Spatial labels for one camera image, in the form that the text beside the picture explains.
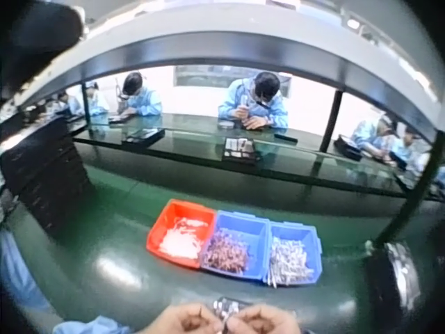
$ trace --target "worker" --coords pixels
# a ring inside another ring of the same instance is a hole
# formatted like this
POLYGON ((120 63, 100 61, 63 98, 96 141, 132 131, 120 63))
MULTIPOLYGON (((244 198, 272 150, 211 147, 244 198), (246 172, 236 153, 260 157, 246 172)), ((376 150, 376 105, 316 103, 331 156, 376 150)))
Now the worker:
POLYGON ((280 79, 273 73, 261 72, 255 78, 235 80, 218 108, 218 117, 240 120, 247 130, 267 126, 286 129, 288 116, 280 92, 280 79))
POLYGON ((395 133, 395 123, 382 116, 377 120, 363 120, 354 130, 351 139, 355 145, 376 159, 384 159, 392 147, 390 135, 395 133))
POLYGON ((155 116, 162 113, 162 103, 159 94, 148 88, 142 74, 128 74, 122 89, 122 99, 127 100, 127 109, 122 114, 138 114, 140 116, 155 116))
POLYGON ((79 103, 78 99, 75 96, 68 95, 68 93, 64 90, 63 92, 57 94, 57 99, 68 105, 70 108, 70 112, 73 116, 83 115, 83 107, 79 103))
MULTIPOLYGON (((401 160, 408 162, 413 153, 412 144, 417 138, 418 137, 415 131, 412 128, 407 127, 403 138, 397 138, 395 136, 391 139, 388 138, 388 140, 390 140, 392 144, 390 147, 390 151, 393 152, 401 160)), ((397 163, 395 161, 392 161, 389 155, 386 155, 383 158, 383 161, 390 166, 397 166, 397 163)))
POLYGON ((110 111, 110 106, 104 95, 99 91, 99 86, 94 81, 85 84, 86 95, 88 97, 88 112, 90 116, 106 115, 110 111))
MULTIPOLYGON (((416 161, 414 161, 413 166, 410 168, 410 170, 413 170, 414 174, 420 176, 425 170, 427 163, 430 161, 430 157, 431 150, 424 152, 416 159, 416 161)), ((441 186, 445 187, 445 156, 440 162, 439 170, 437 171, 433 182, 439 183, 441 184, 441 186)))

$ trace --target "curved metal bar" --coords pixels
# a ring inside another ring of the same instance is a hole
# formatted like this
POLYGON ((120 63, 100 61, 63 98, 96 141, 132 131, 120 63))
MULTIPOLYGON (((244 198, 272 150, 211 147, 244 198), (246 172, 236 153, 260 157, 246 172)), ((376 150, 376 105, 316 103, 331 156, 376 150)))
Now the curved metal bar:
POLYGON ((179 64, 238 65, 289 72, 378 106, 415 128, 430 143, 435 137, 434 125, 408 98, 358 65, 301 42, 231 31, 167 35, 104 52, 56 77, 26 103, 85 80, 141 67, 179 64))

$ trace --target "black drawer cabinet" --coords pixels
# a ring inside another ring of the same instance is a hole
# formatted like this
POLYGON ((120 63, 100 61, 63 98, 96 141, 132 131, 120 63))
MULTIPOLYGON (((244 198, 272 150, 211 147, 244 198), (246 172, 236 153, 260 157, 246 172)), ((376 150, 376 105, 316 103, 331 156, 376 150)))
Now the black drawer cabinet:
POLYGON ((60 118, 28 132, 2 152, 0 162, 8 189, 47 232, 63 226, 79 201, 93 190, 60 118))

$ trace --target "small device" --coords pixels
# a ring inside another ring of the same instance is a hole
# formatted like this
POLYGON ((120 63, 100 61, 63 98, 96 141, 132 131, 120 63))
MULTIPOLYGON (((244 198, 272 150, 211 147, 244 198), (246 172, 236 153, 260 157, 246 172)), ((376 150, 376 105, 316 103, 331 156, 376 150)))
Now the small device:
POLYGON ((128 122, 130 119, 132 119, 136 114, 129 113, 126 115, 115 115, 108 118, 109 124, 124 124, 125 122, 128 122))
POLYGON ((233 161, 242 164, 255 164, 261 156, 255 150, 254 142, 247 138, 226 138, 224 150, 222 151, 223 161, 233 161))
POLYGON ((227 327, 225 323, 229 319, 229 317, 250 305, 251 304, 244 301, 239 301, 237 299, 227 297, 220 297, 218 300, 213 302, 213 312, 218 318, 221 319, 222 323, 224 324, 222 334, 227 333, 227 327))
POLYGON ((407 162, 401 159, 396 153, 389 152, 389 158, 397 164, 397 167, 403 171, 406 170, 407 162))
POLYGON ((339 135, 338 139, 334 141, 334 147, 346 158, 354 161, 360 161, 362 159, 360 149, 346 136, 339 135))
POLYGON ((122 144, 148 147, 165 136, 164 129, 140 129, 122 140, 122 144))
POLYGON ((292 144, 297 145, 298 144, 298 139, 294 138, 294 137, 289 137, 289 136, 285 136, 283 134, 274 134, 273 135, 276 139, 281 139, 282 141, 288 141, 292 144))

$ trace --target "hand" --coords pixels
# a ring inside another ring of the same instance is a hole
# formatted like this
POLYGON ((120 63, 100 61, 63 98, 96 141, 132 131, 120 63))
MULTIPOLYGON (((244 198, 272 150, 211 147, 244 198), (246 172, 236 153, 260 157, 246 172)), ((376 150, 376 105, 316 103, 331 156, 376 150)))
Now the hand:
POLYGON ((243 121, 243 125, 247 130, 255 130, 260 127, 265 127, 268 124, 268 120, 265 117, 252 116, 248 120, 243 121))
POLYGON ((233 110, 232 115, 240 120, 245 120, 249 116, 249 108, 247 106, 239 106, 233 110))
POLYGON ((223 324, 205 305, 169 306, 139 334, 216 334, 223 324))
POLYGON ((137 112, 138 111, 135 108, 129 107, 129 108, 125 109, 124 112, 121 115, 123 115, 123 116, 125 116, 125 115, 134 115, 137 112))
POLYGON ((230 334, 301 334, 295 316, 269 305, 245 308, 227 320, 230 334))

